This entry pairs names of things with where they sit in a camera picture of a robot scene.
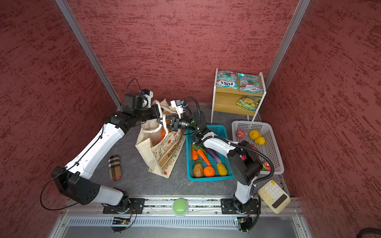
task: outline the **yellow calculator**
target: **yellow calculator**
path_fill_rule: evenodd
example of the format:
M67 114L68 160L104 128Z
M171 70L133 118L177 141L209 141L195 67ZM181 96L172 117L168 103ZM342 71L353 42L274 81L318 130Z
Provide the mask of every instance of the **yellow calculator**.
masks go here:
M270 180L263 185L258 190L258 194L276 214L280 213L291 202L287 193L274 180Z

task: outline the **basket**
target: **basket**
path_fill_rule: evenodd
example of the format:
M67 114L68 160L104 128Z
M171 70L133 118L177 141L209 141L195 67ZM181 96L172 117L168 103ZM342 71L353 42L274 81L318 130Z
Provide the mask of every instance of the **basket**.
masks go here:
M245 132L245 138L237 138L238 130L243 130ZM252 139L250 139L249 133L252 130L259 131L262 137L266 140L264 145L258 145ZM282 158L280 157L277 141L275 140L274 132L272 131L270 124L259 121L234 121L232 122L232 133L233 141L241 142L245 140L257 147L259 152L265 154L265 156L267 156L274 165L274 174L283 174L285 169L283 166ZM261 171L261 174L269 173L269 171Z
M207 125L208 129L214 132L217 136L221 136L225 139L227 139L227 133L226 129L223 125ZM225 179L232 179L234 178L232 168L230 168L229 161L225 156L222 154L218 153L219 157L221 158L222 164L225 165L226 170L227 170L227 176L220 176L218 174L217 170L217 162L210 156L208 156L208 160L214 170L216 171L216 175L214 177L202 177L202 178L195 178L193 176L193 166L194 166L194 161L192 160L192 135L187 135L186 137L186 145L187 145L187 173L188 173L188 178L191 181L218 181L218 180L225 180ZM207 165L206 163L202 160L201 162L202 167L205 168Z

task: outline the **wooden shelf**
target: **wooden shelf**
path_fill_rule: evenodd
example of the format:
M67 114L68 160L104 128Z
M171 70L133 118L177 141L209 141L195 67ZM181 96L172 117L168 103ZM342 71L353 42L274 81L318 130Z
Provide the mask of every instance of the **wooden shelf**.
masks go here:
M255 111L250 111L240 107L236 104L242 95L240 94L226 94L216 92L214 111L216 112L228 112L241 115L254 116Z
M239 95L252 95L257 97L262 97L263 93L248 93L248 92L241 92L239 88L224 88L224 87L216 87L216 92L219 93L232 93L232 94L239 94Z

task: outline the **metal corner post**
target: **metal corner post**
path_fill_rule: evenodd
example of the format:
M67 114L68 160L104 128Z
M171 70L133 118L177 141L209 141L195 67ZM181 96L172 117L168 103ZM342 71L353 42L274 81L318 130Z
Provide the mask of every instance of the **metal corner post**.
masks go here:
M105 71L103 70L101 63L99 62L98 58L96 57L93 49L91 48L89 42L87 41L81 27L79 26L77 20L75 19L75 16L73 12L71 11L68 3L66 0L55 0L58 7L60 8L62 14L66 18L66 21L70 25L71 29L73 30L75 36L77 37L79 43L81 44L83 50L87 54L87 57L89 58L90 62L93 64L95 70L97 71L99 77L101 78L104 86L106 87L107 91L109 92L112 100L114 101L115 105L120 108L122 105L122 102L120 101L118 94L115 92L114 87L112 86L109 78L107 77Z
M294 36L296 29L298 28L299 23L302 20L302 17L304 13L306 12L306 9L309 3L310 3L310 0L300 0L298 5L296 6L294 15L290 21L290 24L288 25L285 36L283 37L283 40L279 46L278 52L275 55L274 61L271 64L269 73L267 74L266 81L265 81L266 88L269 87L272 81L272 78L274 77L280 62L282 61L282 58L286 53L288 45L290 44L292 37Z

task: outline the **plaid pattern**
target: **plaid pattern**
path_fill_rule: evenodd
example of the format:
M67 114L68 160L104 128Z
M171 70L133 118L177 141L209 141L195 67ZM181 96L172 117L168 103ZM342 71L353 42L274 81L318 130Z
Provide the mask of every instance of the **plaid pattern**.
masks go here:
M114 155L109 159L109 174L111 181L117 181L122 177L119 156Z

